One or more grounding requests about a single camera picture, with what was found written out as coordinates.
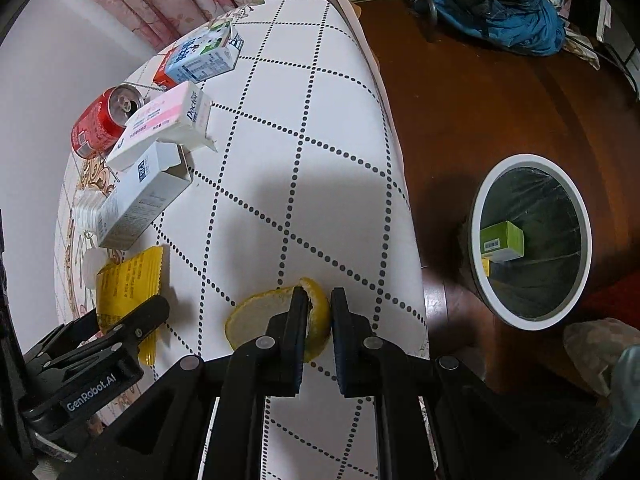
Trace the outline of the yellow snack wrapper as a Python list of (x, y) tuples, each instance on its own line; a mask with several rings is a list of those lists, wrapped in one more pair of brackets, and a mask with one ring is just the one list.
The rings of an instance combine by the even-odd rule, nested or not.
[(164, 248), (154, 246), (96, 274), (96, 318), (103, 335), (142, 302), (160, 293)]

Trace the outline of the grey white carton box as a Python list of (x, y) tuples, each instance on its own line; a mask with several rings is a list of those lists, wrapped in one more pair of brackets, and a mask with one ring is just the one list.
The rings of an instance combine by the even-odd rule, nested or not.
[(191, 184), (181, 145), (154, 142), (124, 173), (96, 217), (102, 248), (127, 250)]

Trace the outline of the green cardboard box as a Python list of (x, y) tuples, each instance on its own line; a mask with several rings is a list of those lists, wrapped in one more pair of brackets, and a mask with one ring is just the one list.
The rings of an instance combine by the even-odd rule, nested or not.
[(512, 222), (503, 221), (480, 230), (480, 254), (483, 258), (503, 263), (522, 258), (524, 252), (524, 232)]

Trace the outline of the crumpled white plastic tray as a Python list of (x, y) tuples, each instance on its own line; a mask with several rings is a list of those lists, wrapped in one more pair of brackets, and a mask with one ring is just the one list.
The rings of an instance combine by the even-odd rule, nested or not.
[(81, 231), (98, 232), (99, 212), (106, 201), (106, 195), (93, 188), (78, 190), (73, 201), (72, 216)]

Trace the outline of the red soda can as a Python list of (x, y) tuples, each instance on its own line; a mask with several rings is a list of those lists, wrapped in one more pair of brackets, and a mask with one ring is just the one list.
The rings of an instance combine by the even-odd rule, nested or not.
[(126, 122), (144, 105), (142, 94), (131, 84), (106, 89), (80, 115), (70, 132), (73, 152), (92, 159), (111, 151)]

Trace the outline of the pink white medicine box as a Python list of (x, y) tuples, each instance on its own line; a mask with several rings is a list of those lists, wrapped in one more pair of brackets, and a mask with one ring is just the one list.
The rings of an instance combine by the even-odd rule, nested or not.
[(155, 141), (179, 144), (189, 151), (210, 148), (216, 152), (216, 141), (208, 131), (212, 105), (212, 99), (190, 81), (161, 93), (127, 120), (105, 165), (124, 171)]

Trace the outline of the white floral tablecloth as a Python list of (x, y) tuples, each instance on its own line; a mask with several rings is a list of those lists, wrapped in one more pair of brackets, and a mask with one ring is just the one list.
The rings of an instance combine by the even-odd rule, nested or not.
[(146, 229), (164, 248), (167, 322), (112, 422), (187, 354), (226, 356), (244, 299), (312, 278), (415, 356), (428, 352), (421, 265), (384, 84), (346, 0), (264, 0), (236, 24), (235, 68), (202, 84), (214, 148)]

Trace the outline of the blue white milk carton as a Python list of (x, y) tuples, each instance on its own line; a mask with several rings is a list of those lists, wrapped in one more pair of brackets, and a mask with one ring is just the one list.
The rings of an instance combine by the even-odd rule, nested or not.
[(171, 48), (157, 67), (153, 84), (163, 90), (185, 81), (199, 84), (235, 68), (244, 39), (230, 21), (207, 27)]

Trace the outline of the blue clothes pile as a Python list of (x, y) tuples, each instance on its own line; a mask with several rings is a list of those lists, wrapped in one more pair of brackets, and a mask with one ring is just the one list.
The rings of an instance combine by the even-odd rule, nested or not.
[(477, 10), (464, 10), (454, 0), (434, 0), (438, 15), (458, 32), (491, 47), (549, 56), (562, 50), (564, 24), (550, 0), (507, 4), (485, 0)]

